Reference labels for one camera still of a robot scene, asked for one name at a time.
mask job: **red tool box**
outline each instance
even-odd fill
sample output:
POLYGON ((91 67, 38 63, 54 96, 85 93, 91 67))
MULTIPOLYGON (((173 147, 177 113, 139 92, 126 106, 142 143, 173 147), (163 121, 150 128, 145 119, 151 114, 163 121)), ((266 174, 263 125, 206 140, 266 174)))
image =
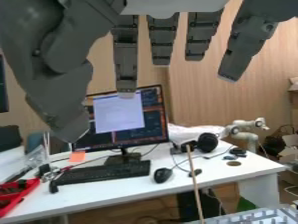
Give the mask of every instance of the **red tool box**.
POLYGON ((39 179, 35 178, 0 185, 0 218, 17 206, 38 184, 39 179))

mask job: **white desk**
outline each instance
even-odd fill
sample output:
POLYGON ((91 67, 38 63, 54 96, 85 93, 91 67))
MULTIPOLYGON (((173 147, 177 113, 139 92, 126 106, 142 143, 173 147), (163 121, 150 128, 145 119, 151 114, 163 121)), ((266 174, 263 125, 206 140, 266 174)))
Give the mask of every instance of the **white desk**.
MULTIPOLYGON (((223 152, 228 147, 230 144, 219 142, 212 154, 223 152)), ((161 144, 145 157, 145 159, 151 160, 151 174, 158 168, 173 167, 169 148, 169 143, 161 144)), ((150 149, 151 146, 139 147, 139 151, 143 153, 150 149)), ((109 151, 89 153, 86 159, 107 154, 113 153, 109 151)), ((195 168, 202 169, 202 174, 196 177, 200 188, 227 182, 238 182, 240 195, 254 204, 260 207, 276 205, 279 203, 276 173, 283 171, 284 167, 250 152, 247 153, 247 158, 239 159, 242 165, 238 167, 227 166, 222 157, 223 155, 210 160, 203 158, 194 160, 195 168)), ((175 155, 177 162, 184 159, 184 154, 175 155)), ((103 160, 90 165, 98 165, 102 162, 103 160)), ((67 161, 55 163, 58 166, 67 164, 67 161)), ((187 162, 181 167, 188 169, 187 162)), ((41 184, 6 217, 0 220, 0 223, 21 223, 49 216, 59 216, 91 208, 192 190, 191 178, 179 169, 174 169, 173 177, 163 184, 153 182, 151 174, 149 177, 61 186, 59 192, 55 194, 47 192, 47 183, 41 184)))

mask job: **computer monitor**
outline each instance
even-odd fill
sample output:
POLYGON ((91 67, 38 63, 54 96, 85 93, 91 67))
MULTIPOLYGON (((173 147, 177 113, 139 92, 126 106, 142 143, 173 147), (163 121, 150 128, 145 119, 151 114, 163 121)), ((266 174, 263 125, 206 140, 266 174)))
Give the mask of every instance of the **computer monitor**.
POLYGON ((8 98, 5 88, 5 70, 4 70, 4 57, 0 54, 0 113, 8 112, 8 98))
POLYGON ((87 95, 90 130, 73 144, 73 151, 94 152, 121 149, 122 155, 106 163, 139 160, 126 148, 169 141, 166 112, 161 85, 138 88, 133 98, 119 98, 115 92, 87 95))

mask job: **wooden stick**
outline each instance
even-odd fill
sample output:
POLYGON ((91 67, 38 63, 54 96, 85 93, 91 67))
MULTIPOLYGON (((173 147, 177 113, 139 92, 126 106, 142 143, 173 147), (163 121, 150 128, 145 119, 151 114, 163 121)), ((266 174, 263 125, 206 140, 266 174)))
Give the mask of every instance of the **wooden stick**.
POLYGON ((186 145, 186 149, 187 149, 187 157, 188 157, 188 166, 190 166, 190 170, 191 170, 191 177, 192 177, 192 190, 194 190, 194 195, 195 195, 195 201, 196 201, 196 207, 198 207, 198 214, 200 218, 200 224, 204 224, 204 219, 203 219, 203 215, 202 215, 202 203, 200 203, 200 199, 199 199, 199 194, 198 194, 198 184, 196 184, 196 178, 195 178, 195 174, 194 174, 194 166, 192 166, 192 159, 191 159, 191 153, 190 153, 190 146, 186 145))

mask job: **black keyboard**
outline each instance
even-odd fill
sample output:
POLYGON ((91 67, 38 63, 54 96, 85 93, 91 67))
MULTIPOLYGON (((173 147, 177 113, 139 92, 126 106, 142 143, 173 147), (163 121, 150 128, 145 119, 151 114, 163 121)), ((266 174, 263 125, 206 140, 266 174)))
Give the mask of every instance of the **black keyboard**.
POLYGON ((54 181, 57 185, 78 184, 149 176, 150 160, 103 166, 91 166, 66 171, 54 181))

